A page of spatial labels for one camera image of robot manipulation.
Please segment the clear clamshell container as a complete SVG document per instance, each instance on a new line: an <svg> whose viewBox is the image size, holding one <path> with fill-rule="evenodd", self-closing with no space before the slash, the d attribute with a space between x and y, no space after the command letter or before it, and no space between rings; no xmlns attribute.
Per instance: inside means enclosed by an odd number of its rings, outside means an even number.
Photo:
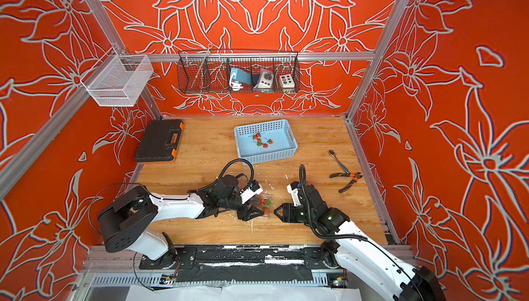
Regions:
<svg viewBox="0 0 529 301"><path fill-rule="evenodd" d="M251 199L252 205L267 215L273 209L273 203L270 197L258 195Z"/></svg>

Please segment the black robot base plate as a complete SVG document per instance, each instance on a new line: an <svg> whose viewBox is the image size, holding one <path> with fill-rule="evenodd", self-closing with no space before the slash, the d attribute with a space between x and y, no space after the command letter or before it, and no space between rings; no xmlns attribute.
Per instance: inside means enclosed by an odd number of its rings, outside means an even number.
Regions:
<svg viewBox="0 0 529 301"><path fill-rule="evenodd" d="M188 245L167 264L134 257L140 273L157 273L153 287L193 284L282 284L345 288L349 273L318 245Z"/></svg>

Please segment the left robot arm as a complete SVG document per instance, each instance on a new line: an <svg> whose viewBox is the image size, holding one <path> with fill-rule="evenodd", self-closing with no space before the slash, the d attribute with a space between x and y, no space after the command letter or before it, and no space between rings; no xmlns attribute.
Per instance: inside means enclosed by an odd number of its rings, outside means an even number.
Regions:
<svg viewBox="0 0 529 301"><path fill-rule="evenodd" d="M211 185L186 196L152 193L137 185L102 210L97 222L108 253L134 251L145 257L149 269L171 269L182 263L181 255L166 233L150 229L153 222L198 220L222 211L235 211L238 220L250 221L264 215L256 207L262 192L255 180L245 189L239 188L238 178L233 175L218 177Z"/></svg>

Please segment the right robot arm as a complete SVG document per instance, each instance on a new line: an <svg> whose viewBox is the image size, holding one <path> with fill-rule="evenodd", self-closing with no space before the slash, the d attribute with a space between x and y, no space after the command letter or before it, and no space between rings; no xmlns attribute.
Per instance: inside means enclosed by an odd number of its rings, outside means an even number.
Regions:
<svg viewBox="0 0 529 301"><path fill-rule="evenodd" d="M345 213L328 207L312 185L287 185L293 202L274 214L286 223L311 228L321 244L324 260L355 274L384 300L445 300L436 275L394 256L367 236Z"/></svg>

